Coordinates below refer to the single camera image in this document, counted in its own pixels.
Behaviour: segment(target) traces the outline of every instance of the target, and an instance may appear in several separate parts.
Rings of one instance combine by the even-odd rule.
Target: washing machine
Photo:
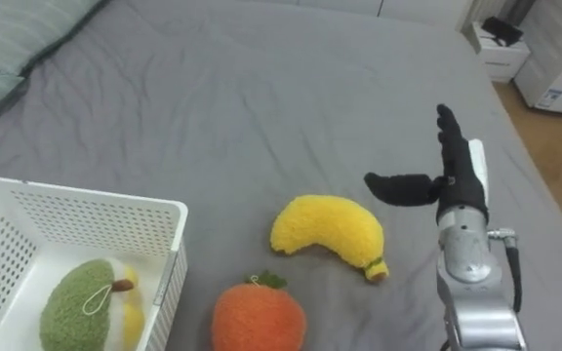
[[[562,112],[562,0],[537,0],[520,28],[531,54],[515,85],[529,106]]]

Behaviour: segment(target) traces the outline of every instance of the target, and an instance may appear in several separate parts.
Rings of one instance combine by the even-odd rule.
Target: white plastic basket
[[[139,273],[137,351],[163,351],[187,262],[180,202],[0,178],[0,350],[41,350],[40,314],[77,265],[116,257]]]

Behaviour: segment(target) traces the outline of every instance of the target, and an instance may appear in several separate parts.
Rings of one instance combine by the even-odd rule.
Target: yellow plush banana
[[[382,259],[383,233],[379,221],[359,204],[337,196],[303,195],[275,219],[270,245],[293,254],[313,244],[337,253],[364,270],[372,282],[389,275]]]
[[[138,274],[129,265],[126,265],[124,270],[125,278],[134,283],[134,288],[120,296],[123,304],[123,350],[134,351],[144,329],[144,313]]]

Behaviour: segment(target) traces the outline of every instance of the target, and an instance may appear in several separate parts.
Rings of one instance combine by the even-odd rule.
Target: gray blanket
[[[531,349],[562,350],[562,215],[454,32],[270,4],[113,1],[0,118],[0,176],[189,206],[169,350],[211,349],[216,298],[264,268],[304,307],[304,350],[436,350],[435,209],[379,203],[362,176],[436,176],[440,102],[485,141],[492,225],[521,236]],[[370,209],[390,278],[368,285],[325,251],[271,253],[272,220],[305,193]]]

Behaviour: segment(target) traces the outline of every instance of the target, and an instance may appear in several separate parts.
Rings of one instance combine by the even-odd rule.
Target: label sticker
[[[557,89],[548,89],[542,99],[537,103],[539,107],[549,108],[562,95],[562,91]]]

